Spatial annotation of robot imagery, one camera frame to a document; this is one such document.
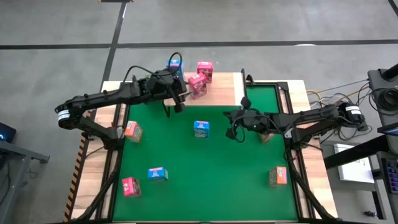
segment green mat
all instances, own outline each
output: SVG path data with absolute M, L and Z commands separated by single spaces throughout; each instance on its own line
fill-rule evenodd
M 278 112 L 274 87 L 248 88 L 248 97 L 253 108 Z M 144 135 L 139 144 L 125 142 L 114 221 L 296 220 L 290 179 L 268 186 L 268 171 L 287 166 L 282 136 L 267 144 L 247 131 L 244 143 L 228 139 L 222 112 L 235 108 L 192 106 L 167 118 L 160 102 L 131 106 L 129 120 Z M 194 137 L 194 120 L 210 122 L 208 139 Z M 154 167 L 165 167 L 169 180 L 148 180 Z M 140 197 L 124 197 L 126 177 L 140 180 Z

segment orange box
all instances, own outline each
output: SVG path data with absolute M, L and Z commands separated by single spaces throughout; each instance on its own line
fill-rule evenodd
M 270 186 L 287 184 L 286 167 L 275 167 L 271 171 L 269 171 L 268 183 Z
M 140 142 L 142 134 L 144 134 L 144 131 L 136 121 L 127 122 L 126 130 L 124 131 L 124 136 L 126 138 L 130 139 L 132 142 Z

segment toy box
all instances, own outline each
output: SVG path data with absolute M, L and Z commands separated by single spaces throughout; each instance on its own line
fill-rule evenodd
M 132 142 L 140 142 L 144 134 L 142 128 L 136 121 L 127 122 L 126 130 L 124 131 L 124 136 L 130 139 Z
M 179 59 L 172 59 L 172 60 L 170 61 L 170 67 L 178 67 L 179 65 L 180 65 L 180 60 L 179 60 Z M 184 67 L 184 62 L 182 62 L 181 68 L 180 68 L 180 70 L 177 72 L 177 75 L 178 75 L 178 76 L 181 76 L 181 77 L 182 77 L 182 75 L 184 74 L 184 69 L 183 69 L 183 67 Z M 166 62 L 166 68 L 169 68 L 169 61 Z
M 269 185 L 279 186 L 287 184 L 286 167 L 275 167 L 269 171 Z
M 202 72 L 206 76 L 206 82 L 211 83 L 213 78 L 213 62 L 198 61 L 197 73 Z
M 194 121 L 193 131 L 195 132 L 195 137 L 208 138 L 210 132 L 210 123 L 207 121 Z
M 269 142 L 272 139 L 273 136 L 274 136 L 274 134 L 272 134 L 272 133 L 269 133 L 269 134 L 261 134 L 261 133 L 259 133 L 259 138 L 260 138 L 260 141 L 262 143 Z
M 168 180 L 169 172 L 163 167 L 152 168 L 148 170 L 148 179 L 150 180 Z
M 203 73 L 198 73 L 188 79 L 191 89 L 191 96 L 195 100 L 207 93 L 206 77 Z
M 139 180 L 128 177 L 122 179 L 123 194 L 125 197 L 135 197 L 141 195 L 141 188 L 139 186 Z

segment hazard stripe tape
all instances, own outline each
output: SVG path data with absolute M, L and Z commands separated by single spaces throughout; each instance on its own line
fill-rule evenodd
M 91 111 L 87 111 L 86 117 L 94 120 L 95 113 L 92 113 Z M 76 200 L 76 193 L 77 193 L 79 182 L 80 182 L 81 172 L 83 171 L 83 164 L 85 161 L 88 142 L 89 142 L 88 139 L 81 137 L 79 151 L 78 151 L 77 157 L 76 157 L 75 169 L 73 170 L 72 181 L 71 181 L 70 188 L 69 188 L 67 205 L 65 207 L 65 212 L 63 214 L 63 219 L 62 219 L 63 222 L 68 222 L 72 216 L 73 206 L 74 206 L 75 200 Z

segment concrete floor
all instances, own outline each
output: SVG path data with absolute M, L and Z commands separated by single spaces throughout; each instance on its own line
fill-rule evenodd
M 120 6 L 96 0 L 0 0 L 0 45 L 109 44 Z M 398 17 L 387 0 L 138 0 L 127 5 L 119 43 L 397 37 Z M 363 80 L 368 70 L 398 62 L 394 44 L 117 49 L 109 79 L 123 79 L 134 64 L 160 69 L 174 51 L 183 54 L 186 71 L 194 71 L 198 59 L 209 59 L 216 71 L 245 68 L 256 79 L 300 79 L 315 90 Z M 80 132 L 58 128 L 53 109 L 75 95 L 98 91 L 108 54 L 108 49 L 0 50 L 0 122 L 18 130 L 17 145 L 51 155 L 47 165 L 31 165 L 39 176 L 22 188 L 13 223 L 62 220 Z M 363 84 L 322 96 L 351 93 Z M 381 125 L 367 100 L 361 109 L 369 125 Z M 374 130 L 353 141 L 375 136 Z M 333 189 L 333 196 L 344 220 L 392 223 L 361 214 L 374 210 L 369 192 Z

